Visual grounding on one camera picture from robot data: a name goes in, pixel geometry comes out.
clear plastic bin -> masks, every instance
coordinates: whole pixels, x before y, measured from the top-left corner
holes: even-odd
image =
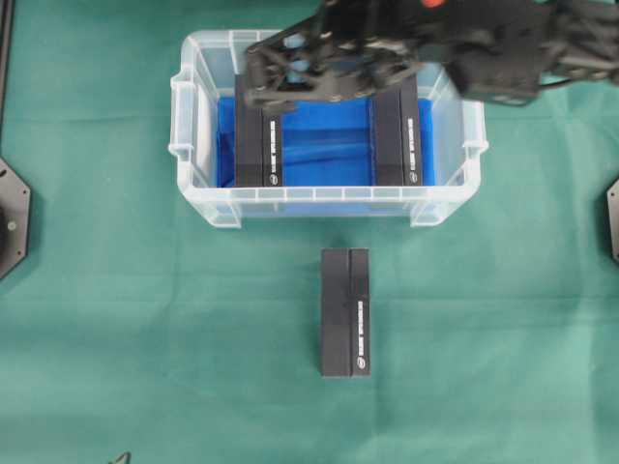
[[[408,217],[411,226],[443,222],[477,191],[480,154],[488,148],[484,106],[462,101],[445,72],[426,65],[419,97],[432,101],[435,187],[217,188],[218,98],[234,95],[245,49],[277,31],[201,31],[188,36],[181,71],[171,80],[169,151],[177,184],[216,227],[243,218]]]

green surface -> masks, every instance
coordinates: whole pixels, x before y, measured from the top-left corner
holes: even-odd
[[[34,211],[0,284],[0,462],[619,461],[618,89],[489,107],[482,188],[437,228],[220,231],[166,151],[181,41],[316,2],[16,3],[2,153]],[[368,380],[316,369],[337,246],[371,248]]]

robotic arm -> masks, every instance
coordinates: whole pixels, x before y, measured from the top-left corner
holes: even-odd
[[[524,105],[580,80],[619,85],[619,6],[595,0],[323,0],[318,12],[246,52],[246,98],[364,97],[440,63],[469,100]],[[560,80],[544,84],[544,75]]]

blue cloth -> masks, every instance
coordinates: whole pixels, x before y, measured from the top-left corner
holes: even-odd
[[[372,186],[370,99],[302,101],[282,116],[287,187]],[[424,184],[434,185],[431,101],[419,101]],[[219,102],[218,187],[234,185],[234,98]]]

black box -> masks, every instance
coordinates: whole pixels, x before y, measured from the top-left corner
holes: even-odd
[[[361,248],[322,250],[320,371],[369,376],[369,255]]]
[[[234,187],[262,187],[262,111],[246,104],[241,75],[234,98]]]
[[[372,99],[374,168],[378,186],[420,186],[422,147],[417,77]]]
[[[281,116],[245,102],[244,77],[234,80],[234,187],[282,187]]]

